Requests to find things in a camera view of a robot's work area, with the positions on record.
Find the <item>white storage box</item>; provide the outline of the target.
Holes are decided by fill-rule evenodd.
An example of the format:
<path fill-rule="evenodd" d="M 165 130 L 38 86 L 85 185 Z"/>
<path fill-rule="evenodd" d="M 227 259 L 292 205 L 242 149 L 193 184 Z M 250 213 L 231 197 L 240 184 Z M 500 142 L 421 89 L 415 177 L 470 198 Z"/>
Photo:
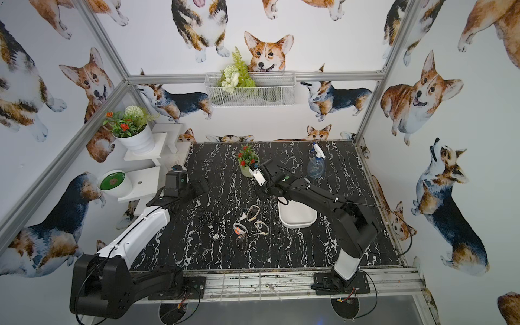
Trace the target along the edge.
<path fill-rule="evenodd" d="M 308 228 L 318 219 L 318 212 L 303 203 L 278 198 L 279 218 L 289 229 Z"/>

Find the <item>orange white watch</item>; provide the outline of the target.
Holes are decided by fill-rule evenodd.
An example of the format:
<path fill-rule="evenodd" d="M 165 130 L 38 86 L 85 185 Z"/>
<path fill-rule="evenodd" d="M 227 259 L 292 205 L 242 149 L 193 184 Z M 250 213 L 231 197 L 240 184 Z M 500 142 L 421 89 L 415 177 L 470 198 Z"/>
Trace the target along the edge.
<path fill-rule="evenodd" d="M 237 234 L 237 235 L 247 235 L 249 233 L 249 231 L 247 230 L 247 228 L 242 225 L 241 223 L 234 223 L 233 224 L 233 230 L 234 230 L 234 233 Z"/>

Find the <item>black watch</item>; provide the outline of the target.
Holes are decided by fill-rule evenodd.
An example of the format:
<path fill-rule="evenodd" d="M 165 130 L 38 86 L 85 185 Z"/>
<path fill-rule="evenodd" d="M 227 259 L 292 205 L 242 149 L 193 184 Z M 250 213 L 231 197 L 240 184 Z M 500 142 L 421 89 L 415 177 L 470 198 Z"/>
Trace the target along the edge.
<path fill-rule="evenodd" d="M 236 247 L 242 253 L 249 249 L 249 238 L 246 234 L 241 234 L 236 238 Z"/>

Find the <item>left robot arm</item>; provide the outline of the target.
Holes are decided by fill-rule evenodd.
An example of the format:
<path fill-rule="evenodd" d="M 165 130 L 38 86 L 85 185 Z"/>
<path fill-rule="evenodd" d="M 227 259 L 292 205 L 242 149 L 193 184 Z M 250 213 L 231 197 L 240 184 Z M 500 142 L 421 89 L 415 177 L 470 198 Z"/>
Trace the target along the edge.
<path fill-rule="evenodd" d="M 84 255 L 74 264 L 70 311 L 76 317 L 119 319 L 135 302 L 150 295 L 182 293 L 184 279 L 176 266 L 148 272 L 133 272 L 131 267 L 151 239 L 168 225 L 178 205 L 191 203 L 208 191 L 205 177 L 189 177 L 180 165 L 168 171 L 165 186 L 130 227 L 96 254 Z"/>

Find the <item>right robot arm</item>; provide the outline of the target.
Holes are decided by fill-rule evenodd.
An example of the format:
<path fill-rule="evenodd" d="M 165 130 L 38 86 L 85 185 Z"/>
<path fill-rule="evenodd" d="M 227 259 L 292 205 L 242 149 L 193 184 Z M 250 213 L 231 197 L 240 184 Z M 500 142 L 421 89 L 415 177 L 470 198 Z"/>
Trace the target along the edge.
<path fill-rule="evenodd" d="M 334 289 L 341 292 L 343 286 L 356 277 L 365 252 L 381 231 L 375 214 L 362 208 L 358 199 L 339 196 L 315 186 L 272 159 L 255 169 L 253 177 L 258 183 L 255 187 L 258 197 L 274 196 L 284 205 L 300 203 L 329 218 L 340 248 L 331 280 Z"/>

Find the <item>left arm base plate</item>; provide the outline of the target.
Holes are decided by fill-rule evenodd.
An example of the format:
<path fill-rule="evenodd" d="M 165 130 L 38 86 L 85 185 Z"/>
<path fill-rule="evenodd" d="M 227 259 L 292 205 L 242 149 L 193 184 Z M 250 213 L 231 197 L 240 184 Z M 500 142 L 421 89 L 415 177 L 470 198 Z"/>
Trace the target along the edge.
<path fill-rule="evenodd" d="M 166 291 L 156 292 L 148 296 L 149 301 L 202 299 L 207 278 L 204 276 L 189 276 L 183 278 L 181 284 L 176 284 Z"/>

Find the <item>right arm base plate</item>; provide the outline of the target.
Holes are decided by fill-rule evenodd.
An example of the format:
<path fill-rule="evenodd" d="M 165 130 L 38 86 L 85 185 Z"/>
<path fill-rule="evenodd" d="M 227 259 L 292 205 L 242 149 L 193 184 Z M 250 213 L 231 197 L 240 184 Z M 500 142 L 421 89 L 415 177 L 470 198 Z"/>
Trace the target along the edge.
<path fill-rule="evenodd" d="M 350 280 L 344 280 L 337 274 L 315 273 L 314 283 L 311 289 L 317 295 L 349 295 L 349 294 L 368 294 L 371 292 L 367 275 L 358 271 Z"/>

